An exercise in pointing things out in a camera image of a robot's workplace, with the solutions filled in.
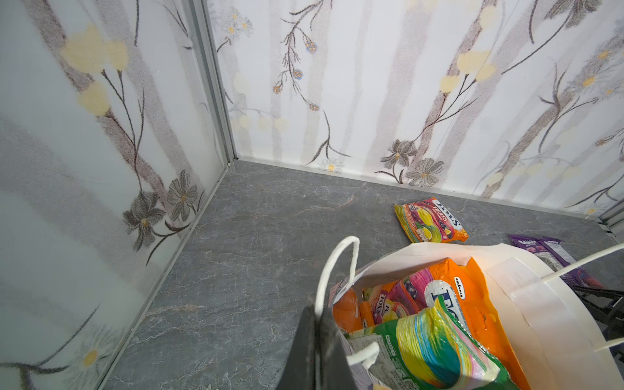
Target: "black object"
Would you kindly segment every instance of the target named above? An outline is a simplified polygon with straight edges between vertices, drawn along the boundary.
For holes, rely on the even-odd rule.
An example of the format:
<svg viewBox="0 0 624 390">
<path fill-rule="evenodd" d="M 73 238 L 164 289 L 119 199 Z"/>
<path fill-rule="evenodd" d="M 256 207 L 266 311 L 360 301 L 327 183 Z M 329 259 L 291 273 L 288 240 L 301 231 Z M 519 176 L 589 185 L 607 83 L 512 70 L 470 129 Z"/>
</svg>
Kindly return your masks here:
<svg viewBox="0 0 624 390">
<path fill-rule="evenodd" d="M 577 293 L 578 298 L 583 302 L 592 317 L 607 326 L 602 331 L 605 340 L 624 336 L 624 291 L 580 286 L 570 286 L 570 288 Z M 599 306 L 588 300 L 589 296 L 609 298 L 611 301 L 605 306 Z M 619 356 L 619 360 L 624 362 L 623 346 L 614 346 L 610 350 L 614 358 Z"/>
<path fill-rule="evenodd" d="M 316 388 L 357 390 L 341 345 L 340 330 L 331 310 L 323 310 L 317 325 L 314 323 L 314 306 L 310 305 L 301 314 L 284 373 L 275 389 Z"/>
</svg>

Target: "purple candy wrapper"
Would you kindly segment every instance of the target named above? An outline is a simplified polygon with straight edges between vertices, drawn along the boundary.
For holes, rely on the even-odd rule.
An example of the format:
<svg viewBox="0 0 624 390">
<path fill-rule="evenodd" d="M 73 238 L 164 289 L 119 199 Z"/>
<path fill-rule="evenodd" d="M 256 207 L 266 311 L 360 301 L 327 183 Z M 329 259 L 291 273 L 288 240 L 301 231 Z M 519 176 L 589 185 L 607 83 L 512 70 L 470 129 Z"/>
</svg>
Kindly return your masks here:
<svg viewBox="0 0 624 390">
<path fill-rule="evenodd" d="M 508 235 L 515 246 L 533 253 L 539 257 L 553 271 L 576 263 L 574 257 L 566 252 L 561 246 L 561 240 L 552 237 L 528 237 L 510 234 Z M 561 276 L 561 279 L 570 286 L 582 286 L 592 288 L 604 288 L 592 275 L 588 274 L 583 267 L 579 267 Z"/>
</svg>

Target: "white rope handle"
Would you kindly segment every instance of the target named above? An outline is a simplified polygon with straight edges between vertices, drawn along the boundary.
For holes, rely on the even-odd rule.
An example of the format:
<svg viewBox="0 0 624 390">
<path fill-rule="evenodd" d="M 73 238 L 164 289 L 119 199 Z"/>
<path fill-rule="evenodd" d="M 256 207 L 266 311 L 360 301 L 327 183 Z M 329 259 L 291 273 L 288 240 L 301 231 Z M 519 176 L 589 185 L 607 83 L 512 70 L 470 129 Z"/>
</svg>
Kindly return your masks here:
<svg viewBox="0 0 624 390">
<path fill-rule="evenodd" d="M 364 368 L 369 369 L 372 365 L 375 364 L 377 356 L 379 356 L 379 344 L 377 343 L 377 341 L 373 341 L 372 344 L 362 349 L 361 351 L 347 356 L 347 364 L 349 365 L 349 367 L 351 367 L 358 363 L 362 363 Z"/>
<path fill-rule="evenodd" d="M 609 340 L 606 343 L 604 343 L 601 346 L 599 346 L 598 348 L 594 349 L 594 351 L 598 352 L 598 351 L 601 351 L 603 349 L 615 347 L 616 345 L 620 345 L 620 344 L 624 344 L 624 337 L 621 337 L 621 338 L 618 338 L 618 339 Z"/>
<path fill-rule="evenodd" d="M 340 254 L 351 244 L 353 244 L 353 256 L 351 257 L 351 269 L 349 270 L 349 284 L 353 283 L 353 279 L 355 278 L 355 267 L 358 264 L 359 238 L 349 236 L 340 241 L 338 245 L 336 245 L 336 248 L 331 251 L 329 258 L 323 267 L 323 271 L 321 272 L 321 278 L 319 279 L 318 287 L 316 288 L 316 300 L 314 301 L 314 315 L 317 320 L 319 320 L 321 318 L 321 314 L 323 314 L 323 301 L 325 300 L 325 291 L 327 290 L 327 283 L 329 282 L 331 270 L 334 269 L 334 265 L 336 265 L 336 261 L 338 260 Z"/>
<path fill-rule="evenodd" d="M 599 252 L 594 253 L 593 255 L 589 255 L 586 258 L 578 260 L 576 263 L 572 263 L 572 264 L 570 264 L 570 265 L 568 265 L 566 267 L 563 267 L 562 269 L 560 269 L 560 270 L 558 270 L 556 272 L 553 272 L 553 273 L 551 273 L 549 275 L 546 275 L 545 277 L 542 278 L 542 281 L 545 283 L 545 282 L 548 282 L 548 281 L 553 280 L 555 278 L 558 278 L 561 275 L 564 275 L 564 274 L 566 274 L 566 273 L 568 273 L 568 272 L 570 272 L 572 270 L 577 269 L 578 267 L 582 266 L 583 264 L 587 264 L 590 261 L 596 260 L 597 258 L 601 258 L 602 256 L 606 256 L 609 253 L 613 253 L 613 252 L 615 252 L 617 250 L 620 250 L 620 249 L 624 249 L 624 243 L 618 244 L 618 245 L 614 245 L 611 248 L 607 248 L 605 250 L 601 250 Z"/>
</svg>

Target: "floor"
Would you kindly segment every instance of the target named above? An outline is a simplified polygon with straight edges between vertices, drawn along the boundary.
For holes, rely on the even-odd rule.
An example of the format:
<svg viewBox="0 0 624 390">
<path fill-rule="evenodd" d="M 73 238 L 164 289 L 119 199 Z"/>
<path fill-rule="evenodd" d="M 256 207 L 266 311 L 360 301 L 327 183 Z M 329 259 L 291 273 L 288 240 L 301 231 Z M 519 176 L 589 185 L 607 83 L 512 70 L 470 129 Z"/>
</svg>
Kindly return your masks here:
<svg viewBox="0 0 624 390">
<path fill-rule="evenodd" d="M 430 196 L 237 160 L 105 389 L 273 389 L 335 244 L 360 237 L 360 265 L 410 244 L 393 205 Z M 438 198 L 468 231 L 466 244 L 548 235 L 564 240 L 576 259 L 614 244 L 591 220 Z M 332 281 L 347 274 L 346 256 Z M 624 290 L 623 257 L 609 255 L 587 270 Z"/>
</svg>

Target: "fox's candy bag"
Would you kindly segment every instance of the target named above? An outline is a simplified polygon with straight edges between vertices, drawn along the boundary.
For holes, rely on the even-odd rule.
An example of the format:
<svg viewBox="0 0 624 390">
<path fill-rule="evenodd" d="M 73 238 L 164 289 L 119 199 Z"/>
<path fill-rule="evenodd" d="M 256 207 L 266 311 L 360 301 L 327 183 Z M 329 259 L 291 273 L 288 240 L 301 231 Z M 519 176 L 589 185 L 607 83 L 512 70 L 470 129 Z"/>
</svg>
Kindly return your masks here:
<svg viewBox="0 0 624 390">
<path fill-rule="evenodd" d="M 412 242 L 466 241 L 468 233 L 436 198 L 394 205 L 396 216 Z"/>
<path fill-rule="evenodd" d="M 332 308 L 336 325 L 345 332 L 362 329 L 362 317 L 359 314 L 358 297 L 350 288 Z"/>
<path fill-rule="evenodd" d="M 518 389 L 505 367 L 450 314 L 441 296 L 418 314 L 362 329 L 347 339 L 355 351 L 379 344 L 369 371 L 393 390 Z"/>
<path fill-rule="evenodd" d="M 363 291 L 363 299 L 373 310 L 375 324 L 403 318 L 403 312 L 416 314 L 432 307 L 440 297 L 457 323 L 509 370 L 514 383 L 522 390 L 529 389 L 498 312 L 490 302 L 485 277 L 473 259 L 466 266 L 458 266 L 446 258 L 402 280 Z M 400 306 L 393 314 L 392 310 L 397 310 L 395 303 Z"/>
<path fill-rule="evenodd" d="M 442 263 L 411 274 L 409 279 L 417 291 L 417 302 L 431 307 L 438 297 L 442 297 L 451 316 L 500 360 L 514 383 L 523 390 L 529 389 L 498 311 L 490 301 L 485 277 L 474 259 L 471 258 L 466 266 L 459 266 L 446 258 Z"/>
</svg>

